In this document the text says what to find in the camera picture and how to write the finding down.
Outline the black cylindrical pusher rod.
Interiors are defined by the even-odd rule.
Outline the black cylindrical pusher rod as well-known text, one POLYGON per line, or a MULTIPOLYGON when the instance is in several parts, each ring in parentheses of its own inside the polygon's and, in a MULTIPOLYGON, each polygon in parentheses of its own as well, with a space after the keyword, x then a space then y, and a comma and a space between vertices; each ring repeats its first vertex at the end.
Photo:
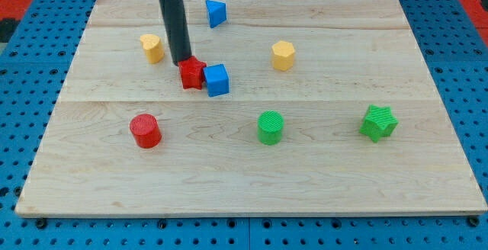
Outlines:
POLYGON ((159 0, 172 62, 175 66, 192 56, 184 0, 159 0))

